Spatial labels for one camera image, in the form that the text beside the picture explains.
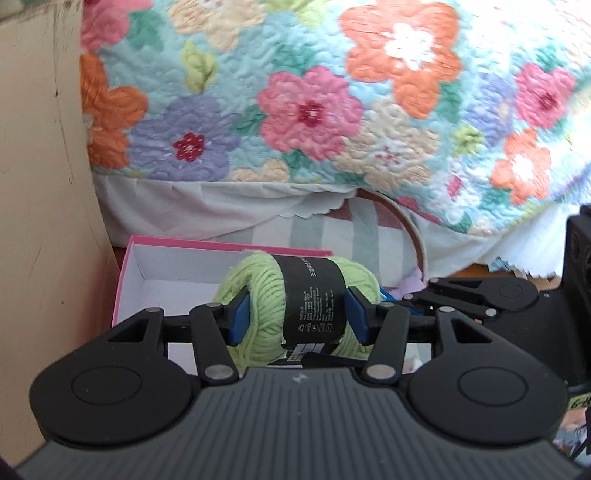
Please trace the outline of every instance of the green yarn ball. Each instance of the green yarn ball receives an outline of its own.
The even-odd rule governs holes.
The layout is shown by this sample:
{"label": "green yarn ball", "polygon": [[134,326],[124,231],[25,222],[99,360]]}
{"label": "green yarn ball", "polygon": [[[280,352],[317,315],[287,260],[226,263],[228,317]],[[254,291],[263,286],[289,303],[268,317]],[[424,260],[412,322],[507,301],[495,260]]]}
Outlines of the green yarn ball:
{"label": "green yarn ball", "polygon": [[[367,268],[346,258],[330,260],[339,266],[347,287],[357,287],[371,303],[379,303],[378,280]],[[264,367],[285,354],[281,347],[285,285],[283,273],[271,255],[256,253],[233,268],[218,288],[215,301],[228,304],[245,286],[251,292],[251,325],[240,345],[228,347],[240,372],[246,367]],[[347,323],[333,355],[366,359],[370,352],[371,347],[362,346]]]}

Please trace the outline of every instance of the purple cloth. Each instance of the purple cloth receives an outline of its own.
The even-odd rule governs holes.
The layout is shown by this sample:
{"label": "purple cloth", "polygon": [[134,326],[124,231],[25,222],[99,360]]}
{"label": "purple cloth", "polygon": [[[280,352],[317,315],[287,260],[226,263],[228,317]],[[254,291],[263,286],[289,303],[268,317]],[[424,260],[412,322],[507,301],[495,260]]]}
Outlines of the purple cloth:
{"label": "purple cloth", "polygon": [[419,268],[415,268],[413,272],[398,284],[398,287],[389,290],[388,293],[396,300],[402,300],[407,293],[415,293],[416,291],[424,290],[423,274]]}

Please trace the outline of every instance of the white bed skirt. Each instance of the white bed skirt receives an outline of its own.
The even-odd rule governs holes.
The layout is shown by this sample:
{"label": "white bed skirt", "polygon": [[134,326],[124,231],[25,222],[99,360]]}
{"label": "white bed skirt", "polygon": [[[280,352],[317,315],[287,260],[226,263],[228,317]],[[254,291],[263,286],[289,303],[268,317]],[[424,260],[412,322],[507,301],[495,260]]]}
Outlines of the white bed skirt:
{"label": "white bed skirt", "polygon": [[[354,187],[281,183],[201,183],[94,175],[111,242],[125,247],[130,235],[207,239],[252,227],[274,216],[338,209]],[[554,205],[500,235],[462,235],[407,210],[423,237],[428,276],[445,277],[473,263],[500,258],[534,277],[560,275],[566,220],[579,208]]]}

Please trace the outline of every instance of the yellow sticker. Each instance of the yellow sticker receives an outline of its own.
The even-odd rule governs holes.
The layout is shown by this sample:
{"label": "yellow sticker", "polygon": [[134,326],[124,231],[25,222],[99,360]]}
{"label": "yellow sticker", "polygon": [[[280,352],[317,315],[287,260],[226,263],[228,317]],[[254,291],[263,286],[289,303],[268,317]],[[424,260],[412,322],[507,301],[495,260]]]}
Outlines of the yellow sticker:
{"label": "yellow sticker", "polygon": [[584,393],[569,400],[569,410],[591,407],[591,393]]}

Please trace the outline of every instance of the purple flower pattern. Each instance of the purple flower pattern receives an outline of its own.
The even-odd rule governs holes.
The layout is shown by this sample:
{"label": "purple flower pattern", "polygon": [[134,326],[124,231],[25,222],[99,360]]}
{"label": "purple flower pattern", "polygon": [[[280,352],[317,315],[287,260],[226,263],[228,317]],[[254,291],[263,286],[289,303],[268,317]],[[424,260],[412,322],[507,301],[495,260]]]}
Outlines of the purple flower pattern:
{"label": "purple flower pattern", "polygon": [[217,100],[190,95],[172,101],[161,118],[143,120],[129,133],[131,163],[153,180],[218,181],[228,175],[228,152],[240,137],[230,135],[239,115],[222,115]]}
{"label": "purple flower pattern", "polygon": [[491,148],[513,133],[515,92],[505,79],[484,73],[480,75],[480,94],[465,120],[484,133],[485,144]]}

